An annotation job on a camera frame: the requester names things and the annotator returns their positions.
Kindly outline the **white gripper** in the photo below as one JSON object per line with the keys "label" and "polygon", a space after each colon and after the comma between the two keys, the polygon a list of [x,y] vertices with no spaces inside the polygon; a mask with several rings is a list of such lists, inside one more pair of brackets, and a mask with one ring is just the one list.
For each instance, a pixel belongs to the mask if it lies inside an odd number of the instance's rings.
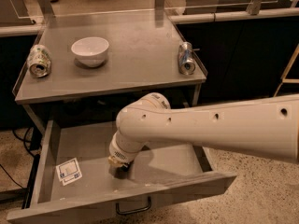
{"label": "white gripper", "polygon": [[109,145],[109,164],[121,168],[125,163],[131,163],[144,145],[144,142],[129,140],[115,132]]}

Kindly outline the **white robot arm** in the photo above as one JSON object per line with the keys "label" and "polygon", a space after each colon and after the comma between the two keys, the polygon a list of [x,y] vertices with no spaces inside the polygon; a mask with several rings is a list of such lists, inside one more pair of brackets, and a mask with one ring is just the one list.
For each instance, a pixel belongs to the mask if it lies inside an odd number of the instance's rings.
{"label": "white robot arm", "polygon": [[181,109],[153,92],[124,107],[109,163],[131,163],[148,142],[186,142],[271,160],[299,161],[299,95]]}

